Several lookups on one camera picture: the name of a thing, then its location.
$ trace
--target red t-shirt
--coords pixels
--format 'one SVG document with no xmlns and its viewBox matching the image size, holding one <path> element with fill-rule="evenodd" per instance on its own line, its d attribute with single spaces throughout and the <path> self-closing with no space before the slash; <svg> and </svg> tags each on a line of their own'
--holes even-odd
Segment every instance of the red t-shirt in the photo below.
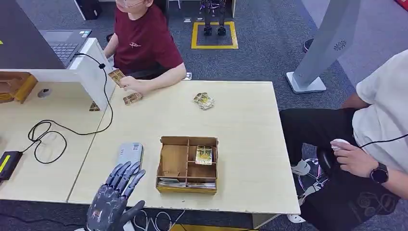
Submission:
<svg viewBox="0 0 408 231">
<path fill-rule="evenodd" d="M 152 5 L 138 20 L 130 20 L 118 8 L 115 33 L 119 44 L 115 52 L 115 67 L 123 73 L 151 70 L 160 64 L 171 69 L 183 63 L 162 11 Z"/>
</svg>

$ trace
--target hand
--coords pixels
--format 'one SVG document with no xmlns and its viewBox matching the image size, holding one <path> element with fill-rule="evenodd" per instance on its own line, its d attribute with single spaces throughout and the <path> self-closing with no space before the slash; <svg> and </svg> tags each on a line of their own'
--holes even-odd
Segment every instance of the hand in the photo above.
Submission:
<svg viewBox="0 0 408 231">
<path fill-rule="evenodd" d="M 131 162 L 116 166 L 105 184 L 96 192 L 92 204 L 87 212 L 87 226 L 89 231 L 120 231 L 123 226 L 136 216 L 144 206 L 139 201 L 133 208 L 123 213 L 139 180 L 146 173 L 140 170 L 140 162 L 131 166 Z"/>
<path fill-rule="evenodd" d="M 149 86 L 148 80 L 137 80 L 132 76 L 126 76 L 120 80 L 120 85 L 123 86 L 125 90 L 134 90 L 135 92 L 145 95 L 152 91 Z"/>
<path fill-rule="evenodd" d="M 334 152 L 340 168 L 359 177 L 370 176 L 371 171 L 378 167 L 378 162 L 362 149 L 343 142 L 330 142 L 331 145 L 341 148 Z"/>
</svg>

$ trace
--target humanoid robot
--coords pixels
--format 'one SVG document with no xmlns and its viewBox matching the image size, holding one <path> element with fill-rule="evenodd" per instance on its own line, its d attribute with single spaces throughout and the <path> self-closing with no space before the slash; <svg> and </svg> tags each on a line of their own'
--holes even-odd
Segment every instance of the humanoid robot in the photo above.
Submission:
<svg viewBox="0 0 408 231">
<path fill-rule="evenodd" d="M 205 20 L 205 28 L 204 28 L 204 35 L 210 36 L 213 33 L 213 29 L 211 27 L 211 16 L 215 16 L 214 9 L 219 8 L 219 28 L 218 28 L 218 35 L 224 36 L 226 35 L 227 31 L 225 30 L 225 1 L 226 0 L 219 0 L 219 4 L 213 3 L 214 0 L 201 0 L 201 8 L 204 9 L 204 20 Z"/>
<path fill-rule="evenodd" d="M 124 225 L 136 216 L 144 206 L 139 201 L 133 208 L 125 211 L 128 198 L 139 180 L 146 173 L 140 170 L 140 162 L 131 166 L 131 162 L 116 166 L 105 184 L 96 192 L 87 212 L 86 227 L 76 231 L 123 231 Z"/>
</svg>

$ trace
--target white mouse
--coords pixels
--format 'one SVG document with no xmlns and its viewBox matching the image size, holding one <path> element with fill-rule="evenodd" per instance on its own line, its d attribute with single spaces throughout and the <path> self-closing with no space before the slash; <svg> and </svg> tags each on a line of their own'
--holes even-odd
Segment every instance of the white mouse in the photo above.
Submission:
<svg viewBox="0 0 408 231">
<path fill-rule="evenodd" d="M 343 139 L 334 139 L 333 141 L 350 144 L 349 142 L 347 142 L 347 141 L 345 141 Z M 341 149 L 340 147 L 333 146 L 333 145 L 331 146 L 331 148 L 333 149 L 333 151 L 338 151 L 338 150 Z"/>
</svg>

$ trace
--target power adapter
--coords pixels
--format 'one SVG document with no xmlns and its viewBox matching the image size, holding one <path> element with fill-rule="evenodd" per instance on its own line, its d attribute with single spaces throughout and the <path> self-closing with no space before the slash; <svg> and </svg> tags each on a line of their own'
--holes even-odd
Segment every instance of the power adapter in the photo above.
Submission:
<svg viewBox="0 0 408 231">
<path fill-rule="evenodd" d="M 0 158 L 0 181 L 10 179 L 22 155 L 23 153 L 19 151 L 3 153 Z"/>
</svg>

